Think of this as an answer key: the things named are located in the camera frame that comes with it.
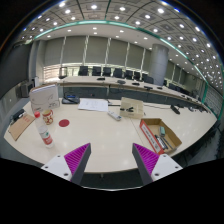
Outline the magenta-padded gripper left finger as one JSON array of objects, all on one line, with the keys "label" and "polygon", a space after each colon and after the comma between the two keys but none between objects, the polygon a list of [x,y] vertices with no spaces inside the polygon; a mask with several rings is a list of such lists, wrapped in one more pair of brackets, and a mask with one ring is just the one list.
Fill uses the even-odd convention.
[{"label": "magenta-padded gripper left finger", "polygon": [[91,144],[87,143],[66,155],[56,155],[42,169],[79,185],[90,155]]}]

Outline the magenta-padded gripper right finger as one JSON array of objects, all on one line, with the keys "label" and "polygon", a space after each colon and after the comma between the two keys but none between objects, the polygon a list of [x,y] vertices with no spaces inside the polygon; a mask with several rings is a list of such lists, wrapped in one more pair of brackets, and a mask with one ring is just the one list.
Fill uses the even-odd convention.
[{"label": "magenta-padded gripper right finger", "polygon": [[147,185],[182,169],[167,154],[158,155],[151,150],[134,143],[132,154],[143,182]]}]

